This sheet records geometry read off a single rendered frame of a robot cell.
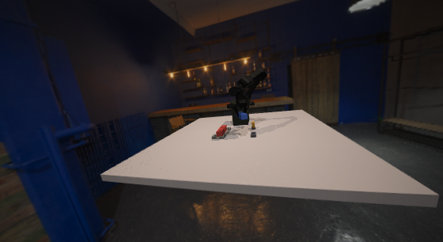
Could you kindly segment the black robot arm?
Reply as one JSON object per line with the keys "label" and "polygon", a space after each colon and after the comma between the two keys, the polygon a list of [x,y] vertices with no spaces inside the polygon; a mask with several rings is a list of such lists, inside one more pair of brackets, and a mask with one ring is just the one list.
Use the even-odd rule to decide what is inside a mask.
{"label": "black robot arm", "polygon": [[[229,94],[231,96],[237,96],[244,94],[244,91],[248,89],[248,91],[244,94],[243,99],[240,99],[240,97],[237,100],[237,105],[239,104],[238,108],[241,110],[243,107],[246,107],[247,104],[249,104],[249,101],[252,97],[252,93],[255,90],[256,86],[259,84],[260,81],[265,79],[267,77],[267,72],[264,71],[261,67],[259,67],[256,71],[249,75],[245,75],[241,77],[235,84],[235,87],[231,87],[229,89]],[[252,83],[252,81],[254,81]],[[240,83],[240,84],[239,84]],[[252,85],[251,85],[252,83]]]}

